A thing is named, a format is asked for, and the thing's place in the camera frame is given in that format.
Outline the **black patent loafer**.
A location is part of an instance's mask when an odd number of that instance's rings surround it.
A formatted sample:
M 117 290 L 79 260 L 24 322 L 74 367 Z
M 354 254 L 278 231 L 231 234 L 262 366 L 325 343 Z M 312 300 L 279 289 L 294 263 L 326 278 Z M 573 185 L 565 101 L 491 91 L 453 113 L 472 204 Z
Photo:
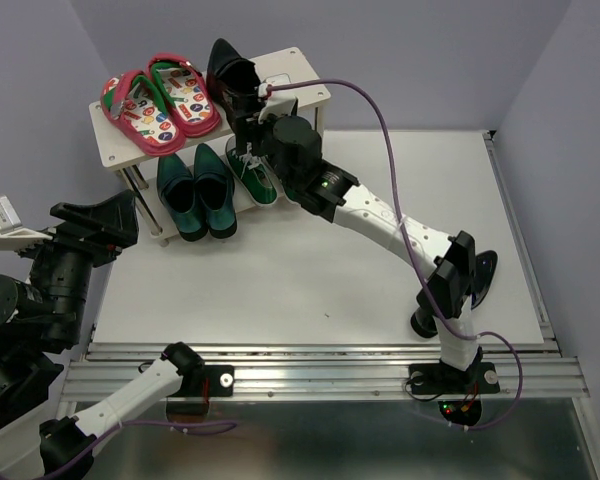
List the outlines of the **black patent loafer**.
M 212 100 L 224 110 L 234 133 L 261 110 L 260 84 L 254 62 L 241 56 L 226 39 L 219 38 L 214 42 L 207 65 L 206 86 Z
M 476 271 L 469 290 L 471 293 L 471 309 L 476 309 L 488 295 L 498 264 L 498 255 L 494 250 L 486 250 L 476 255 Z M 434 322 L 433 309 L 424 306 L 427 303 L 423 292 L 417 295 L 418 308 L 411 316 L 414 331 L 425 339 L 438 334 Z

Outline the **dark green leather loafer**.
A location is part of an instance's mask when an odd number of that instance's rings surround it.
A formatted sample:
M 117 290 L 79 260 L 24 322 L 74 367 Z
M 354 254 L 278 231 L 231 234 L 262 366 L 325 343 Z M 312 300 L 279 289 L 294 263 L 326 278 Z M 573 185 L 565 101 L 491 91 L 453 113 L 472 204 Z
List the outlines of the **dark green leather loafer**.
M 194 153 L 193 177 L 210 234 L 226 239 L 237 231 L 233 203 L 233 175 L 221 157 L 207 144 L 199 144 Z

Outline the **green canvas sneaker white laces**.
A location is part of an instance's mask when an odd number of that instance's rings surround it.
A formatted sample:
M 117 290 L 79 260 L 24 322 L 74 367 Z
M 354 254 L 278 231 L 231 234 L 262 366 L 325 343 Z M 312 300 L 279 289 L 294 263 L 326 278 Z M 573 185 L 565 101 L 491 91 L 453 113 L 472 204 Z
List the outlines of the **green canvas sneaker white laces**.
M 285 196 L 285 198 L 287 199 L 287 201 L 289 203 L 291 203 L 293 205 L 299 205 L 300 204 L 300 201 L 298 199 L 298 195 L 297 195 L 297 193 L 293 189 L 289 188 L 286 185 L 283 185 L 282 188 L 283 188 L 284 196 Z

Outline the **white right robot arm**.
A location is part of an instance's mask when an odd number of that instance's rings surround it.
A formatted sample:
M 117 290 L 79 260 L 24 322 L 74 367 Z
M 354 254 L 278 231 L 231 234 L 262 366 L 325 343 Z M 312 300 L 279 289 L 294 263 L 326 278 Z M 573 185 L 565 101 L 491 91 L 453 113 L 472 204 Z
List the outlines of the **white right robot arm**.
M 414 332 L 440 340 L 440 378 L 462 390 L 476 378 L 481 349 L 470 320 L 475 240 L 450 235 L 400 212 L 354 175 L 326 161 L 322 138 L 304 118 L 244 116 L 232 127 L 238 153 L 261 158 L 306 212 L 356 232 L 405 261 L 421 284 L 411 318 Z

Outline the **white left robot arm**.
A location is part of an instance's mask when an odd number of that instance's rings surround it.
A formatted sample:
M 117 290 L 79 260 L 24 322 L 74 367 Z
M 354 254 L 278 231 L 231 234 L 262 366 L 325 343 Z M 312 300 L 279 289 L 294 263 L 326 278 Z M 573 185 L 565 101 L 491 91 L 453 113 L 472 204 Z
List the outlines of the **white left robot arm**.
M 202 384 L 203 359 L 173 343 L 95 406 L 45 419 L 50 386 L 63 370 L 54 356 L 79 342 L 92 271 L 114 262 L 139 233 L 130 190 L 94 205 L 59 203 L 51 213 L 55 226 L 32 230 L 0 196 L 0 251 L 31 262 L 23 280 L 0 274 L 0 479 L 79 479 L 108 435 Z

